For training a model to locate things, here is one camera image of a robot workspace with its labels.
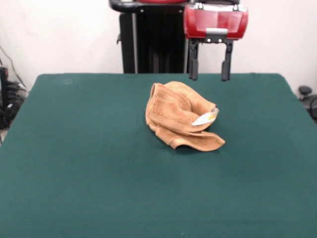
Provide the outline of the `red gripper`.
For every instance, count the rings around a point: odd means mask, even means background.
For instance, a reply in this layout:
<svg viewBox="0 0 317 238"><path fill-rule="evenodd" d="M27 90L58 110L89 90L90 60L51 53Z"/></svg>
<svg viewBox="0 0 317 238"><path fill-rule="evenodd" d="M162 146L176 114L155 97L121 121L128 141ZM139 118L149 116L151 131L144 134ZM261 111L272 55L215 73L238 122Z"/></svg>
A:
<svg viewBox="0 0 317 238"><path fill-rule="evenodd" d="M198 79L198 44L230 43L243 38L249 12L241 4L221 5L195 3L185 7L184 34L189 45L189 78ZM221 66L221 80L230 80L233 44L226 44Z"/></svg>

